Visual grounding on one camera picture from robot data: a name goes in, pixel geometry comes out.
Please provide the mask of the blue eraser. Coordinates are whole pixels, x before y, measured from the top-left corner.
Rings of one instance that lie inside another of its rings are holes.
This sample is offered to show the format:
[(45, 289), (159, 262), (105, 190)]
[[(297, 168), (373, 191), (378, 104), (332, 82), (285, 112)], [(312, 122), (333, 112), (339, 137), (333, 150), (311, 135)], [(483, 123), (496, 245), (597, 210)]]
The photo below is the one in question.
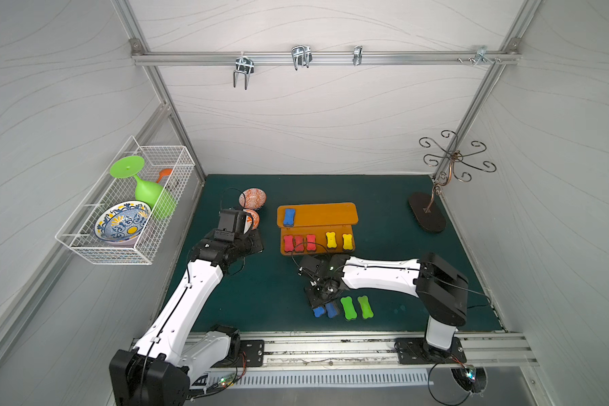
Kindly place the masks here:
[(285, 228), (292, 228), (295, 224), (296, 210), (294, 208), (286, 208), (284, 210), (283, 225)]
[(335, 302), (325, 304), (326, 314), (328, 318), (333, 319), (339, 315), (339, 309)]
[(320, 318), (326, 314), (326, 309), (322, 306), (318, 306), (313, 310), (315, 318)]

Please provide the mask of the green eraser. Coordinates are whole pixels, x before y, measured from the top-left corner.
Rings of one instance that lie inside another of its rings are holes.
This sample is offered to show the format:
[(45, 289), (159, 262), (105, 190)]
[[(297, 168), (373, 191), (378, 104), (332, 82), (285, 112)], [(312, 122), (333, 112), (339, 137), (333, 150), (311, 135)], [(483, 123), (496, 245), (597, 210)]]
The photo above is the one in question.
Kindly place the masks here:
[(359, 296), (357, 298), (357, 301), (360, 305), (362, 318), (364, 320), (372, 319), (374, 317), (374, 312), (370, 305), (369, 298), (367, 296), (363, 295), (363, 296)]
[(356, 320), (358, 317), (353, 298), (346, 296), (340, 299), (341, 306), (343, 307), (343, 314), (347, 321)]

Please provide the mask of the wooden two-tier shelf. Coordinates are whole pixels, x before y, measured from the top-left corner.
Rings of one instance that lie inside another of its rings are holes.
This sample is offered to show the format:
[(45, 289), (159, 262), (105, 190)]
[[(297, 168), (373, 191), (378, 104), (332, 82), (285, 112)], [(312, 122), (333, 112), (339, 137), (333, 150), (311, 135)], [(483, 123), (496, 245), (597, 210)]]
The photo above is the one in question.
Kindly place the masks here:
[[(295, 224), (292, 228), (285, 228), (283, 225), (284, 210), (286, 208), (294, 208), (296, 210)], [(277, 208), (277, 226), (280, 228), (280, 252), (284, 256), (291, 255), (314, 255), (314, 254), (349, 254), (356, 249), (356, 240), (353, 230), (359, 221), (358, 211), (354, 203), (325, 203), (325, 204), (304, 204), (304, 205), (287, 205)], [(338, 248), (328, 250), (326, 248), (326, 232), (335, 232), (337, 237)], [(351, 233), (354, 237), (355, 249), (353, 251), (343, 250), (344, 233)], [(317, 250), (316, 252), (283, 252), (283, 237), (291, 234), (302, 235), (306, 242), (306, 235), (316, 235)]]

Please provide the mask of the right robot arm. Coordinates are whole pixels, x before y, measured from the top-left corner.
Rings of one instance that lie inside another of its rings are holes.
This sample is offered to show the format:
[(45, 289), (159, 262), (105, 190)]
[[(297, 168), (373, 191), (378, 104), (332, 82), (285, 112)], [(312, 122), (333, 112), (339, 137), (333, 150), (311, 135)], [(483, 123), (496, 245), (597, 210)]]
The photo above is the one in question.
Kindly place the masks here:
[(425, 340), (434, 350), (450, 350), (456, 331), (467, 322), (469, 279), (435, 253), (395, 262), (305, 255), (297, 267), (310, 279), (306, 295), (313, 309), (347, 290), (379, 289), (416, 297), (429, 314)]

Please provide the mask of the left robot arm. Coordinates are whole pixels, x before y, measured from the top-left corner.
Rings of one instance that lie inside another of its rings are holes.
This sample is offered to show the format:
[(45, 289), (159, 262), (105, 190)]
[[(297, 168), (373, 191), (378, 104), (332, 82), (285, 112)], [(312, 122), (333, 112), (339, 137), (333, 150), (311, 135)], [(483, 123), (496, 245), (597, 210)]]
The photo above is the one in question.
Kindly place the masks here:
[(189, 252), (179, 287), (146, 333), (109, 364), (118, 405), (183, 405), (219, 394), (243, 377), (247, 363), (240, 332), (216, 325), (196, 344), (187, 338), (214, 289), (238, 260), (263, 243), (244, 210), (221, 210), (218, 226)]

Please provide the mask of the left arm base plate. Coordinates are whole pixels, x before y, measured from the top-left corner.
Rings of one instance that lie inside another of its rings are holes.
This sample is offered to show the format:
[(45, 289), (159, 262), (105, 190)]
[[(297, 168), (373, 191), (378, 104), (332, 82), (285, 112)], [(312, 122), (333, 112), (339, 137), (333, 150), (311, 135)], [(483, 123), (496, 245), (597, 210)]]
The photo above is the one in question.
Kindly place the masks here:
[(236, 365), (239, 368), (259, 368), (264, 365), (266, 342), (261, 339), (241, 340)]

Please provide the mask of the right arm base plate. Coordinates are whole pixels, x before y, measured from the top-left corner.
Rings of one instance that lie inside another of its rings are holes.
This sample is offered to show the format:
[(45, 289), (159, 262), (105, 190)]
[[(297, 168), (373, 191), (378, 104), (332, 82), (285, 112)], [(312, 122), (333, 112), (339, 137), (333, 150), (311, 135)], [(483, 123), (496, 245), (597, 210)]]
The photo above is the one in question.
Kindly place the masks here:
[(436, 348), (424, 338), (396, 338), (394, 348), (400, 365), (467, 363), (463, 345), (454, 337), (449, 349)]

